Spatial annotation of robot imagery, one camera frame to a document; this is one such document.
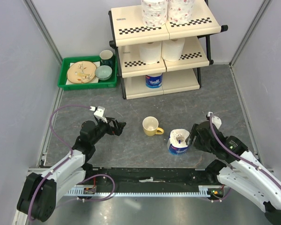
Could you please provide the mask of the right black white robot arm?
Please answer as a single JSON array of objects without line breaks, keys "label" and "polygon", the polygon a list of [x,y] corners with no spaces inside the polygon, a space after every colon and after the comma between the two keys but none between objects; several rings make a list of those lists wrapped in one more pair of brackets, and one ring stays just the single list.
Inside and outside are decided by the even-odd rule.
[{"label": "right black white robot arm", "polygon": [[234,136],[223,136],[217,126],[207,120],[193,125],[187,143],[216,156],[205,169],[209,184],[219,182],[237,191],[258,206],[271,224],[281,225],[281,181],[243,142]]}]

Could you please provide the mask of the blue paper towel roll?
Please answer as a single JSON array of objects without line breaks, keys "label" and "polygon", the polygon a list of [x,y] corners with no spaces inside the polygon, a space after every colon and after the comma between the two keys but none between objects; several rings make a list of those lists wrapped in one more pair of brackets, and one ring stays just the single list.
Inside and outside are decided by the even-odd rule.
[{"label": "blue paper towel roll", "polygon": [[190,132],[185,129],[174,129],[170,132],[167,149],[173,155],[180,155],[185,153],[189,144],[187,143],[187,138],[189,137]]},{"label": "blue paper towel roll", "polygon": [[145,84],[148,88],[159,88],[162,86],[163,73],[145,76]]}]

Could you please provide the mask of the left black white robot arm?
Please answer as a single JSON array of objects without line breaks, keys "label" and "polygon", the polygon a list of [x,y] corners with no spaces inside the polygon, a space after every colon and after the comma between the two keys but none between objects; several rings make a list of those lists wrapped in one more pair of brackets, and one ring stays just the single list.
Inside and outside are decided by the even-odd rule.
[{"label": "left black white robot arm", "polygon": [[84,122],[74,146],[62,160],[42,173],[32,172],[27,176],[17,210],[31,220],[45,222],[58,201],[72,187],[92,182],[93,172],[85,165],[96,151],[95,144],[105,134],[120,136],[125,126],[126,122],[118,122],[114,118]]}]

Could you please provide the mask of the plain white paper towel roll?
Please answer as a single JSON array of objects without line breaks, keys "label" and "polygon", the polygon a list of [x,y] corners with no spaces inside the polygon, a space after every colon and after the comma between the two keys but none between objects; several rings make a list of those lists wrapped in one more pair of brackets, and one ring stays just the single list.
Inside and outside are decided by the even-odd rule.
[{"label": "plain white paper towel roll", "polygon": [[178,61],[182,55],[185,38],[162,41],[162,58],[166,61]]},{"label": "plain white paper towel roll", "polygon": [[162,54],[162,42],[139,44],[140,60],[146,64],[157,63]]}]

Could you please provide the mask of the floral white paper towel roll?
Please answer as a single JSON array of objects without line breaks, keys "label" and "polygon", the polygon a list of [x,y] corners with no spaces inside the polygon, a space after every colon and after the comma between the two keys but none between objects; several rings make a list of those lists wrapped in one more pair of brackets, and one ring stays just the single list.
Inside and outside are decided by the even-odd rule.
[{"label": "floral white paper towel roll", "polygon": [[194,0],[169,0],[167,19],[178,24],[190,22],[194,11],[194,3]]}]

